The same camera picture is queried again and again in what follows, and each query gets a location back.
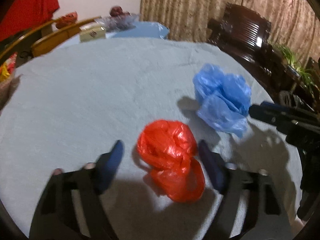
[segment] wooden chair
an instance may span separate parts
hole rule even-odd
[[[319,63],[316,62],[313,58],[309,58],[308,63],[306,65],[306,69],[312,70],[311,75],[314,83],[318,88],[320,88],[320,67]]]
[[[99,17],[94,17],[80,22],[76,22],[39,39],[31,46],[32,55],[34,57],[39,57],[43,54],[50,52],[59,44],[70,39],[72,36],[78,34],[80,32],[81,26],[91,23],[94,21],[94,19],[97,18]]]
[[[275,100],[277,94],[270,85],[274,55],[267,42],[271,23],[255,11],[227,3],[222,22],[210,19],[208,28],[212,30],[208,43],[238,61]]]
[[[35,41],[41,39],[43,30],[47,30],[48,28],[50,28],[51,25],[55,23],[57,20],[58,19],[48,21],[45,24],[35,28],[34,30],[31,30],[23,34],[17,40],[7,45],[5,49],[2,52],[0,52],[0,65],[2,65],[3,62],[5,62],[7,58],[9,58],[14,52],[18,53],[16,67],[19,67],[20,65],[25,63],[29,57],[32,57],[31,45]]]
[[[208,41],[210,44],[235,59],[263,65],[271,23],[257,12],[227,3],[222,23],[210,19],[208,27],[213,30]]]

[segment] red cloth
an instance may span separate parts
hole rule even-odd
[[[0,41],[52,19],[58,0],[15,0],[0,23]]]

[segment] blue cloth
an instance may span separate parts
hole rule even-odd
[[[193,78],[197,115],[217,131],[242,137],[246,132],[251,88],[243,76],[224,74],[220,67],[205,64]]]
[[[165,39],[169,29],[157,22],[134,22],[134,28],[116,33],[112,38],[160,38]]]

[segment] potted plant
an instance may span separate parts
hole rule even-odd
[[[291,74],[289,74],[292,78],[290,91],[293,92],[299,83],[299,85],[314,98],[313,90],[318,90],[318,87],[314,84],[310,73],[313,70],[304,69],[297,60],[296,54],[289,47],[282,44],[274,44],[273,46],[281,52],[283,55],[283,64],[287,66],[287,71],[291,72]]]

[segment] dark wooden chair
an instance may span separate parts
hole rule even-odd
[[[306,65],[306,69],[311,69],[311,75],[315,85],[320,88],[320,67],[319,63],[316,62],[313,58],[309,58],[308,63]]]
[[[281,57],[267,42],[271,23],[255,11],[227,3],[222,22],[210,19],[208,28],[212,30],[208,43],[238,61],[275,100],[270,76],[273,65],[281,64]]]

